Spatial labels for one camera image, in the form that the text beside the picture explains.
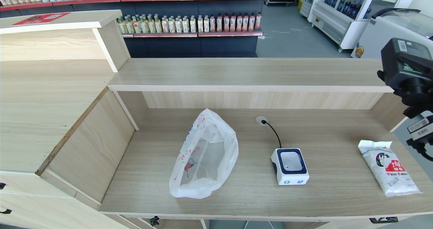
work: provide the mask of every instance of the checkout counter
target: checkout counter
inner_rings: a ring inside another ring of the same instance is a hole
[[[405,107],[376,59],[132,59],[120,10],[47,24],[0,19],[0,223],[45,228],[209,229],[209,220],[287,228],[378,228],[369,218],[433,213],[433,183],[393,135]],[[236,132],[239,156],[210,197],[174,198],[168,181],[197,115]],[[302,150],[310,179],[279,186],[277,141]],[[357,147],[393,141],[422,194],[387,198]]]

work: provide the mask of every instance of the red sign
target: red sign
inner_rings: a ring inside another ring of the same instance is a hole
[[[391,163],[387,168],[385,168],[385,171],[406,171],[405,168],[400,164],[400,161],[398,160],[391,160]]]
[[[12,25],[24,25],[24,24],[44,24],[54,21],[60,17],[70,14],[70,12],[60,12],[60,13],[49,13],[49,14],[41,14],[34,15],[28,19],[24,19],[23,21],[19,21],[16,24]]]

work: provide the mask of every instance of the packaged bag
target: packaged bag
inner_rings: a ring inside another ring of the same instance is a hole
[[[235,131],[206,109],[192,124],[170,178],[174,197],[202,199],[227,180],[239,154]]]
[[[361,140],[358,147],[387,197],[421,193],[390,149],[391,143]]]

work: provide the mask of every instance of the black cable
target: black cable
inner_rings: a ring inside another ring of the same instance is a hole
[[[277,135],[277,138],[278,138],[278,143],[280,143],[280,149],[282,149],[282,147],[281,147],[281,141],[280,141],[280,137],[278,136],[278,133],[277,133],[277,131],[275,131],[275,129],[269,124],[269,122],[267,122],[266,120],[262,120],[261,121],[263,124],[268,124],[269,125],[269,127],[271,127],[271,129],[272,130],[274,130],[274,132],[275,132],[275,135]]]

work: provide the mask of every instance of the white wall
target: white wall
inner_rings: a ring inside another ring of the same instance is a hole
[[[409,8],[419,9],[422,13],[433,17],[433,0],[413,0]]]

